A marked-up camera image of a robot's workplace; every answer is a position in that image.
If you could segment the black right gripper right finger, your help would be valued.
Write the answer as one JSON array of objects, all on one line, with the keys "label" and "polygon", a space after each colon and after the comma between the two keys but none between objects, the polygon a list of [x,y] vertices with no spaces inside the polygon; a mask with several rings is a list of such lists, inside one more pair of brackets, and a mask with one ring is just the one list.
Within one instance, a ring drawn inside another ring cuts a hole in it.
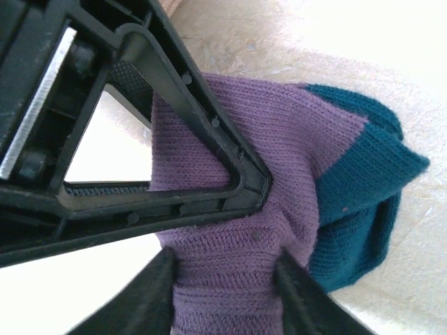
[{"label": "black right gripper right finger", "polygon": [[274,268],[283,304],[285,334],[373,335],[374,332],[336,304],[286,251]]}]

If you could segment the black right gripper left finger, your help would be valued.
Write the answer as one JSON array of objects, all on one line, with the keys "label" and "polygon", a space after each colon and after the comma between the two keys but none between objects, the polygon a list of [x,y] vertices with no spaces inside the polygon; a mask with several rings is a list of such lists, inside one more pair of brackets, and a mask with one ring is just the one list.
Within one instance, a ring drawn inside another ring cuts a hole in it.
[{"label": "black right gripper left finger", "polygon": [[174,315],[175,270],[173,250],[162,249],[119,294],[69,334],[169,334]]}]

